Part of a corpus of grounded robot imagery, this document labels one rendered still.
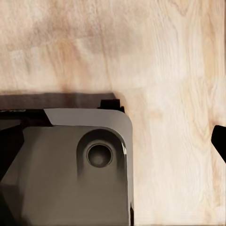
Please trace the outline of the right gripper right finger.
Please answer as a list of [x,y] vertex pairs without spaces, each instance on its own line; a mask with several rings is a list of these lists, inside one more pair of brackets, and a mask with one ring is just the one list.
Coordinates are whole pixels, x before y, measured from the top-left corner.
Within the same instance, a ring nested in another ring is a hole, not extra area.
[[212,132],[211,142],[226,163],[226,127],[216,125]]

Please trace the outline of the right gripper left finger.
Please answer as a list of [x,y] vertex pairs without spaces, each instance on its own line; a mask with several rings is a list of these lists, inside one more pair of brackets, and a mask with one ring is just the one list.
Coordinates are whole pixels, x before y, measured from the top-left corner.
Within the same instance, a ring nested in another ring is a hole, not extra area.
[[20,125],[0,130],[0,182],[24,144]]

